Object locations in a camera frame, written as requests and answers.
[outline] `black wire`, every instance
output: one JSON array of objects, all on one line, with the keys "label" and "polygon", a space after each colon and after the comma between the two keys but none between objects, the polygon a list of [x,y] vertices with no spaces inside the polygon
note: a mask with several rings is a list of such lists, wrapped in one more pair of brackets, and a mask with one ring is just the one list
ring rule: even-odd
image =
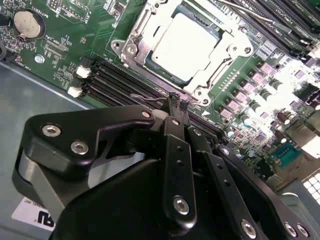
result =
[{"label": "black wire", "polygon": [[0,61],[2,61],[7,55],[6,46],[5,46],[5,44],[4,44],[4,42],[2,40],[0,40],[0,50],[1,50]]}]

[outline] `sticker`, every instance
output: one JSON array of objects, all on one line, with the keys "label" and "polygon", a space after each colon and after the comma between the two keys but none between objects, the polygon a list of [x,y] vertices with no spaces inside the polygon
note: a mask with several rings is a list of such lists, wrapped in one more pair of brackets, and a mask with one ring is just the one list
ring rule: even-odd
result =
[{"label": "sticker", "polygon": [[49,231],[56,227],[48,210],[27,197],[22,199],[11,218]]}]

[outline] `motherboard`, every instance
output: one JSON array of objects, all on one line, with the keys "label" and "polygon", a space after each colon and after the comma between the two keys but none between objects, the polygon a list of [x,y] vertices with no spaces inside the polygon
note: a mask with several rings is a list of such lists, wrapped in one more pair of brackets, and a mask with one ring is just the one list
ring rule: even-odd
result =
[{"label": "motherboard", "polygon": [[276,188],[320,168],[318,1],[1,1],[0,60],[98,108],[178,93]]}]

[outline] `cpu socket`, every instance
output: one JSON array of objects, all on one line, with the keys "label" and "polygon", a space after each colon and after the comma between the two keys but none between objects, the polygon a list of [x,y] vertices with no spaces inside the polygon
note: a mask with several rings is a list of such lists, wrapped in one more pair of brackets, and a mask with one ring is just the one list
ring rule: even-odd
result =
[{"label": "cpu socket", "polygon": [[148,0],[128,38],[111,48],[126,67],[201,106],[233,61],[254,50],[243,27],[208,0]]}]

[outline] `screw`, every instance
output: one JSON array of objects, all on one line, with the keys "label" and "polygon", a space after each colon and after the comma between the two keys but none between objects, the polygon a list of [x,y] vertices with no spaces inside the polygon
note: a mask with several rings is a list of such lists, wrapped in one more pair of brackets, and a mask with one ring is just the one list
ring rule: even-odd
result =
[{"label": "screw", "polygon": [[289,223],[285,223],[285,228],[288,231],[288,233],[292,236],[292,237],[296,237],[298,234],[296,232],[296,230],[289,224]]},{"label": "screw", "polygon": [[177,120],[175,120],[175,119],[172,119],[172,122],[175,124],[175,125],[179,125],[180,123],[177,121]]},{"label": "screw", "polygon": [[146,118],[150,118],[150,117],[151,117],[150,114],[147,113],[146,111],[143,111],[143,112],[142,112],[142,115],[143,115],[144,117],[146,117]]},{"label": "screw", "polygon": [[176,197],[173,199],[173,206],[175,210],[181,215],[187,215],[189,213],[188,203],[181,197]]},{"label": "screw", "polygon": [[114,47],[115,49],[119,49],[120,45],[119,45],[118,42],[114,42],[114,43],[113,43],[113,47]]},{"label": "screw", "polygon": [[42,133],[47,137],[58,137],[61,134],[61,129],[55,125],[45,125],[42,127]]},{"label": "screw", "polygon": [[198,136],[201,136],[201,132],[198,129],[193,130],[195,134],[197,134]]},{"label": "screw", "polygon": [[244,52],[245,52],[246,54],[250,53],[250,52],[251,52],[251,47],[246,47],[246,48],[244,49]]},{"label": "screw", "polygon": [[85,155],[89,151],[89,147],[82,141],[74,141],[70,146],[72,152],[79,155]]},{"label": "screw", "polygon": [[308,231],[303,226],[301,226],[300,224],[297,224],[296,226],[305,237],[308,238],[310,236]]},{"label": "screw", "polygon": [[44,58],[44,56],[37,54],[34,56],[34,60],[37,64],[43,64],[46,59]]},{"label": "screw", "polygon": [[257,237],[257,233],[255,228],[245,219],[241,221],[241,227],[245,234],[249,236],[251,239],[255,239]]},{"label": "screw", "polygon": [[230,154],[229,151],[225,148],[222,148],[222,152],[227,156]]},{"label": "screw", "polygon": [[134,44],[129,44],[126,48],[126,52],[130,55],[135,55],[137,53],[137,46]]}]

